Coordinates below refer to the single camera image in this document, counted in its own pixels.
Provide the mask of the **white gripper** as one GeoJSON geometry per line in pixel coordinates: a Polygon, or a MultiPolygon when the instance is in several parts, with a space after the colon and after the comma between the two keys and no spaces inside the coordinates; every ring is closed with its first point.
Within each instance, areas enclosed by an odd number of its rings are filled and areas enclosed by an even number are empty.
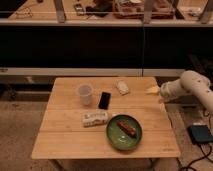
{"type": "Polygon", "coordinates": [[[150,87],[145,92],[146,92],[146,94],[160,94],[161,99],[164,102],[171,101],[175,98],[175,96],[169,90],[169,83],[168,82],[163,83],[161,85],[161,87],[159,87],[159,86],[150,87]]]}

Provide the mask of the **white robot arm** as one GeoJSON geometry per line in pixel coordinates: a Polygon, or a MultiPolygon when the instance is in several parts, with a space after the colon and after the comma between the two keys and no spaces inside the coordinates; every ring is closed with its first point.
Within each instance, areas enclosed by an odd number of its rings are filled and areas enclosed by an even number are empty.
{"type": "Polygon", "coordinates": [[[187,70],[181,74],[179,79],[165,82],[161,86],[150,87],[145,93],[159,95],[160,103],[193,95],[213,115],[213,91],[210,89],[210,85],[210,80],[206,76],[187,70]]]}

